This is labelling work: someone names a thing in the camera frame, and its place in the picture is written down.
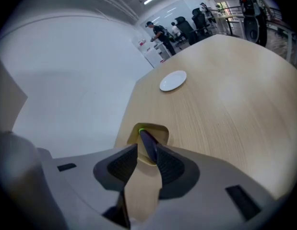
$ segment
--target black office chair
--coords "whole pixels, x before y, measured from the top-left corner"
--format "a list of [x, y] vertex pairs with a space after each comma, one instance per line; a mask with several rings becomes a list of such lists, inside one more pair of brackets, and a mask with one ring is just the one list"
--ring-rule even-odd
[[193, 30], [189, 22], [187, 22], [184, 17], [180, 16], [177, 17], [175, 20], [177, 21], [176, 26], [187, 37], [190, 45], [193, 45], [199, 41], [196, 32]]
[[195, 26], [198, 29], [198, 34], [202, 38], [210, 37], [212, 35], [212, 31], [207, 28], [209, 24], [207, 24], [206, 22], [205, 15], [200, 11], [199, 8], [194, 9], [192, 11], [192, 14], [192, 20], [194, 21]]

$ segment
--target white saucer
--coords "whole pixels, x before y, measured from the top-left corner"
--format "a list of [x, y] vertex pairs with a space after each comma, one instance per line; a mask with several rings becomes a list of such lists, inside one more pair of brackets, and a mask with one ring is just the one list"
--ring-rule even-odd
[[185, 71], [174, 71], [162, 79], [160, 89], [162, 91], [171, 91], [178, 88], [187, 79]]

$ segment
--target window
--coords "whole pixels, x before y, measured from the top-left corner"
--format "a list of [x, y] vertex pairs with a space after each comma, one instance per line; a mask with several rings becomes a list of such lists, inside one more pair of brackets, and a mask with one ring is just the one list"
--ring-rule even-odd
[[220, 6], [220, 9], [222, 10], [221, 12], [223, 12], [225, 14], [228, 14], [228, 15], [231, 14], [230, 10], [228, 9], [227, 2], [218, 2], [217, 5]]

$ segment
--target man in black shirt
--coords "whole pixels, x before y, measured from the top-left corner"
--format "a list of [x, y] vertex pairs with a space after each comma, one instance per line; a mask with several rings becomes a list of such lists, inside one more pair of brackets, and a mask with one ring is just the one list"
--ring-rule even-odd
[[175, 55], [176, 52], [171, 45], [171, 42], [168, 38], [168, 32], [165, 30], [165, 28], [161, 25], [154, 25], [151, 21], [148, 21], [146, 23], [146, 27], [153, 28], [155, 36], [152, 38], [151, 42], [153, 42], [156, 39], [159, 39], [161, 42], [163, 42], [163, 45], [169, 50], [169, 52], [172, 55]]

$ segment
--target person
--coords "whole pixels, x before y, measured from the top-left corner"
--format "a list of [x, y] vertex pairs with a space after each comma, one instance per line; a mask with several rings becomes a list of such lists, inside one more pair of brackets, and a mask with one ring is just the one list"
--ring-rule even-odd
[[173, 56], [176, 54], [176, 52], [168, 38], [168, 32], [166, 31], [166, 29], [163, 26], [154, 25], [154, 23], [152, 23], [151, 21], [148, 21], [146, 23], [146, 27], [152, 28], [154, 30], [155, 36], [151, 39], [151, 42], [155, 41], [156, 39], [159, 39], [161, 42], [163, 42], [163, 45], [169, 50], [169, 52]]
[[216, 21], [214, 16], [212, 15], [211, 11], [207, 8], [207, 5], [205, 3], [201, 3], [202, 6], [202, 12], [206, 14], [206, 17], [211, 25], [215, 25]]
[[218, 5], [215, 3], [214, 0], [205, 0], [205, 5], [211, 11], [212, 15], [216, 19], [216, 24], [220, 33], [227, 33], [229, 34], [228, 24], [226, 19], [219, 18], [222, 14], [218, 10]]
[[259, 37], [256, 43], [265, 47], [268, 39], [268, 28], [267, 28], [267, 16], [265, 14], [264, 7], [267, 9], [271, 19], [274, 18], [274, 15], [272, 14], [270, 7], [265, 0], [256, 0], [256, 2], [261, 11], [261, 14], [256, 16], [256, 19], [259, 24]]
[[180, 30], [178, 29], [178, 27], [176, 26], [175, 22], [172, 22], [172, 32], [176, 37], [179, 37], [181, 35]]

